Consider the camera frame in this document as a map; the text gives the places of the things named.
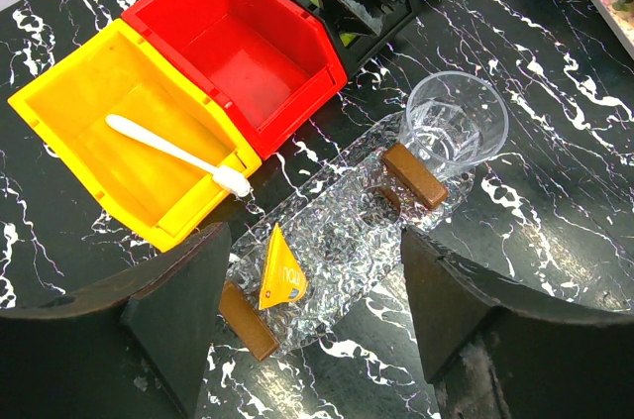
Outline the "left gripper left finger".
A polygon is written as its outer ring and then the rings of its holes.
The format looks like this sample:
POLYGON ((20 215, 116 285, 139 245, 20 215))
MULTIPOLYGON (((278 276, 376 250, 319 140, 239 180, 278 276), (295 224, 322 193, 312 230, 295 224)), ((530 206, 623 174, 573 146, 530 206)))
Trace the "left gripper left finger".
POLYGON ((228 268, 231 231, 30 308, 1 313, 5 418, 191 418, 228 268))

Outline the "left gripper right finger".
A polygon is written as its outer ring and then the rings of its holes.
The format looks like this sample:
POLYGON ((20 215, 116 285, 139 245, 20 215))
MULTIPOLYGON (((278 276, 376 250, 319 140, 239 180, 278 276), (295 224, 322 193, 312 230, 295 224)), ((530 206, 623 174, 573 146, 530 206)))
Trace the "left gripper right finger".
POLYGON ((444 418, 630 418, 633 318, 569 303, 401 233, 425 380, 444 418))

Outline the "clear plastic cup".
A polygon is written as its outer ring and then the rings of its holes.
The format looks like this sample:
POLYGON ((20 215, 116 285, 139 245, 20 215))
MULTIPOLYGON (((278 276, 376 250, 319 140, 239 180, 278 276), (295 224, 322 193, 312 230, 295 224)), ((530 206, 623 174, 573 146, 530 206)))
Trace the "clear plastic cup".
POLYGON ((488 82, 442 71, 412 89, 398 141, 444 181, 495 157, 508 131, 505 102, 488 82))

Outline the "yellow toothpaste tube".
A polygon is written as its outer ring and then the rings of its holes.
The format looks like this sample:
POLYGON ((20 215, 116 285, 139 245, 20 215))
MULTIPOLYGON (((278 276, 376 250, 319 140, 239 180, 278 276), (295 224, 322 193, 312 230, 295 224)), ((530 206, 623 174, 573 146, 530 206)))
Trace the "yellow toothpaste tube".
POLYGON ((302 299, 308 288, 307 277, 291 251, 278 224, 268 241, 259 296, 259 309, 302 299))

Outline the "clear acrylic toothbrush holder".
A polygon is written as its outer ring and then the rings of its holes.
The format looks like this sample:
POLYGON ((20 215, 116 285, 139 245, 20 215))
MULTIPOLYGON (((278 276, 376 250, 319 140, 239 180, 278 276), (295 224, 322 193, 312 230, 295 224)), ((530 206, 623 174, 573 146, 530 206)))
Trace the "clear acrylic toothbrush holder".
POLYGON ((399 263, 402 229, 431 231, 470 187, 428 209, 384 151, 345 152, 235 242, 220 310, 258 361, 324 335, 399 263))

